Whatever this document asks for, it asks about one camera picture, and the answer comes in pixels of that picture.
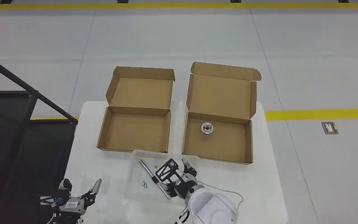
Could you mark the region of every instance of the black panel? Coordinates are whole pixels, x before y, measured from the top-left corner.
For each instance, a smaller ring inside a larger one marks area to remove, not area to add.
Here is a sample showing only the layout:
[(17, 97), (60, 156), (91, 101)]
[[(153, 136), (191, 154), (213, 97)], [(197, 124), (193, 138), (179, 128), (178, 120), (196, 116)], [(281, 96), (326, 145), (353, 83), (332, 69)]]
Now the black panel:
[(26, 91), (0, 91), (0, 197), (35, 103)]
[(68, 120), (30, 121), (1, 200), (3, 223), (50, 220), (39, 194), (57, 189), (64, 178), (75, 128)]

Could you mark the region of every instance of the white table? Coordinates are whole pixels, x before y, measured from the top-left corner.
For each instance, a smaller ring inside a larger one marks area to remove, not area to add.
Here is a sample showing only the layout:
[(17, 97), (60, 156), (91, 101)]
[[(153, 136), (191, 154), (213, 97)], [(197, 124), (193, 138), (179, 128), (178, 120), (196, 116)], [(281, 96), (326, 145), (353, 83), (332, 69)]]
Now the white table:
[[(96, 147), (107, 106), (105, 101), (83, 104), (65, 177), (72, 182), (73, 196), (87, 192), (97, 179), (102, 179), (95, 204), (83, 216), (85, 223), (133, 223), (128, 217), (148, 214), (145, 214), (145, 210), (128, 214), (123, 204), (124, 182), (131, 153), (102, 151)], [(168, 153), (180, 154), (186, 105), (184, 102), (172, 102), (171, 109)], [(239, 192), (244, 196), (245, 201), (240, 205), (237, 223), (285, 224), (288, 222), (285, 201), (260, 102), (257, 103), (257, 112), (252, 121), (254, 163), (240, 165), (201, 159), (198, 176), (207, 184)], [(235, 195), (231, 195), (231, 198), (238, 200)], [(172, 219), (174, 223), (176, 218), (169, 217), (168, 220)]]

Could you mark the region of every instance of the black frame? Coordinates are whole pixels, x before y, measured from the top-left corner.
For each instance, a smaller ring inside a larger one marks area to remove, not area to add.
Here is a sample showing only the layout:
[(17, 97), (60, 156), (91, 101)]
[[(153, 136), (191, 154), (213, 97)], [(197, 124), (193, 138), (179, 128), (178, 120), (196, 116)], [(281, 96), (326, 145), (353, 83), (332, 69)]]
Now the black frame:
[(14, 164), (14, 161), (16, 160), (17, 154), (19, 152), (19, 149), (21, 147), (21, 143), (24, 139), (24, 136), (26, 134), (26, 130), (28, 125), (30, 124), (32, 112), (34, 111), (35, 105), (37, 100), (41, 100), (42, 102), (49, 105), (51, 108), (59, 112), (61, 115), (65, 116), (70, 124), (76, 126), (78, 124), (78, 120), (68, 114), (66, 111), (64, 111), (62, 108), (60, 108), (58, 105), (53, 103), (51, 100), (49, 100), (47, 97), (42, 95), (39, 91), (31, 87), (29, 84), (24, 82), (22, 79), (17, 77), (15, 74), (7, 70), (4, 66), (0, 65), (0, 73), (3, 74), (5, 77), (7, 77), (9, 80), (13, 81), (20, 87), (24, 89), (24, 91), (0, 91), (1, 95), (28, 95), (29, 101), (27, 104), (27, 111), (25, 112), (24, 118), (21, 120), (20, 125), (17, 129), (17, 132), (15, 134), (15, 140), (10, 146), (10, 152), (8, 154), (8, 159), (5, 162), (2, 170), (0, 170), (0, 198), (3, 193), (3, 190), (6, 186), (6, 182), (11, 174), (12, 166)]
[[(10, 72), (9, 70), (7, 70), (4, 66), (0, 65), (0, 73), (3, 74), (5, 77), (7, 77), (9, 80), (13, 81), (14, 83), (18, 84), (19, 86), (21, 86), (23, 89), (25, 89), (27, 92), (30, 93), (31, 96), (41, 100), (42, 102), (46, 103), (47, 105), (49, 105), (51, 108), (53, 108), (54, 110), (56, 110), (57, 112), (59, 112), (60, 114), (62, 114), (63, 116), (65, 116), (67, 119), (69, 119), (71, 122), (77, 124), (78, 120), (74, 117), (72, 117), (69, 113), (67, 113), (66, 111), (64, 111), (62, 108), (60, 108), (58, 105), (56, 105), (54, 102), (52, 102), (51, 100), (49, 100), (47, 97), (45, 97), (44, 95), (42, 95), (39, 91), (35, 90), (34, 88), (32, 88), (29, 84), (27, 84), (26, 82), (24, 82), (22, 79), (20, 79), (19, 77), (17, 77), (15, 74), (13, 74), (12, 72)], [(34, 109), (29, 109), (29, 113), (32, 114)]]

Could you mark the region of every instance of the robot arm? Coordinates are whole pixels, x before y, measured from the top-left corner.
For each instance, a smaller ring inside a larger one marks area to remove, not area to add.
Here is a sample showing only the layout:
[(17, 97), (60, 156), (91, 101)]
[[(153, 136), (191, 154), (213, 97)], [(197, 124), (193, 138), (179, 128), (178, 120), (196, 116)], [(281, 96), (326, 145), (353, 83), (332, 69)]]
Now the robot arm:
[(68, 179), (61, 181), (59, 189), (51, 194), (40, 195), (40, 205), (51, 206), (52, 219), (47, 224), (76, 224), (82, 223), (81, 216), (87, 208), (95, 203), (96, 195), (100, 190), (102, 179), (98, 179), (87, 193), (72, 197), (72, 184)]
[[(203, 183), (196, 179), (196, 170), (187, 161), (182, 162), (182, 175), (178, 174), (178, 164), (173, 159), (168, 160), (156, 172), (160, 181), (169, 182), (165, 189), (171, 197), (178, 196), (185, 200), (186, 208), (175, 224), (184, 223), (189, 214), (194, 224), (236, 223), (238, 206), (236, 207), (226, 196), (213, 193), (204, 187)], [(177, 180), (173, 181), (172, 176), (176, 176)]]

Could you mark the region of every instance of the box lid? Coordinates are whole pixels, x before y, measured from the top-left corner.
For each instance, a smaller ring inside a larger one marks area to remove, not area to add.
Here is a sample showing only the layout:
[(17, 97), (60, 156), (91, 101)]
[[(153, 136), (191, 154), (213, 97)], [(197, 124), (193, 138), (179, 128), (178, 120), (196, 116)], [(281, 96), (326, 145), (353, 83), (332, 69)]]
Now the box lid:
[(110, 106), (169, 109), (174, 70), (116, 67), (106, 98)]
[(194, 62), (187, 96), (189, 112), (250, 119), (256, 112), (254, 68)]

